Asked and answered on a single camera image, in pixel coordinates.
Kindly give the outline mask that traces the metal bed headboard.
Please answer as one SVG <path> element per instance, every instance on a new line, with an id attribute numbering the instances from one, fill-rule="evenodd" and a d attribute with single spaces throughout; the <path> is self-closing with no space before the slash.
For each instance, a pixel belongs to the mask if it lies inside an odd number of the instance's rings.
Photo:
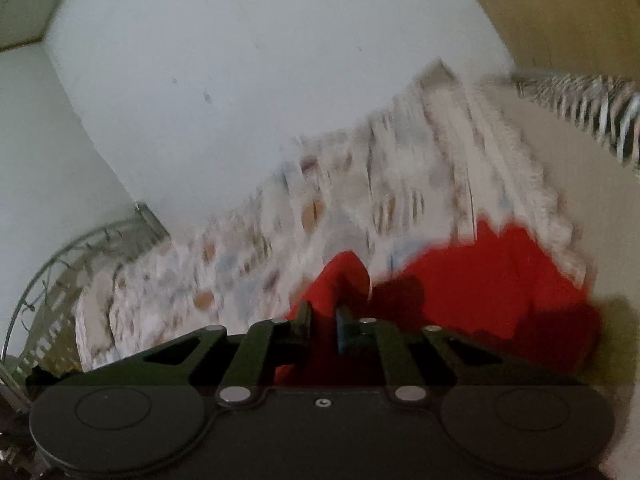
<path id="1" fill-rule="evenodd" d="M 137 259 L 168 237 L 144 203 L 125 219 L 102 224 L 55 252 L 27 284 L 1 344 L 1 373 L 19 386 L 35 367 L 55 376 L 80 370 L 75 306 L 94 274 Z"/>

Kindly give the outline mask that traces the patterned circle duvet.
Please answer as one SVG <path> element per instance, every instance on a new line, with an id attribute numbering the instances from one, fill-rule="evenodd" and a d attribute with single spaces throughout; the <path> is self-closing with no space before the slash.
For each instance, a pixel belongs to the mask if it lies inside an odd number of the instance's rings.
<path id="1" fill-rule="evenodd" d="M 107 479 L 634 479 L 639 474 L 637 321 L 595 304 L 574 228 L 521 133 L 435 66 L 355 127 L 304 141 L 241 206 L 184 242 L 99 271 L 76 309 L 81 374 L 209 325 L 231 336 L 288 318 L 304 281 L 353 252 L 372 283 L 428 248 L 510 222 L 602 315 L 579 387 L 457 386 L 398 405 L 348 378 L 335 312 L 312 312 L 295 362 L 247 405 L 190 386 L 63 386 L 30 421 L 72 474 Z"/>

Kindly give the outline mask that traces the red long-sleeve sweater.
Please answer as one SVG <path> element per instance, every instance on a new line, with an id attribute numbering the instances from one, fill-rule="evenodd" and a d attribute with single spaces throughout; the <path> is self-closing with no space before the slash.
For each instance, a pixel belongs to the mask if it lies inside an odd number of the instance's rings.
<path id="1" fill-rule="evenodd" d="M 603 328 L 585 287 L 565 276 L 524 226 L 494 231 L 480 220 L 476 227 L 475 242 L 428 248 L 378 283 L 353 252 L 341 252 L 300 285 L 286 316 L 309 302 L 323 337 L 338 307 L 405 333 L 438 325 L 509 359 L 582 374 Z"/>

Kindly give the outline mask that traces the wooden plywood board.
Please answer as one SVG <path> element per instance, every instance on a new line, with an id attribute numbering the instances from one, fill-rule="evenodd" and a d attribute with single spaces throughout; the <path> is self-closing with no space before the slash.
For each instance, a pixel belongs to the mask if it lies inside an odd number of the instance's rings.
<path id="1" fill-rule="evenodd" d="M 477 0 L 517 66 L 639 79 L 639 0 Z"/>

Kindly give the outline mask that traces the black white striped sheet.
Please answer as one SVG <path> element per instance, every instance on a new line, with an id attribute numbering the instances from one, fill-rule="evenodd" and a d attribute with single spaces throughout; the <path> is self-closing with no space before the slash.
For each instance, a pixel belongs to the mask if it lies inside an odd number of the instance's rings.
<path id="1" fill-rule="evenodd" d="M 588 133 L 622 166 L 639 170 L 639 84 L 623 77 L 514 72 L 528 99 Z"/>

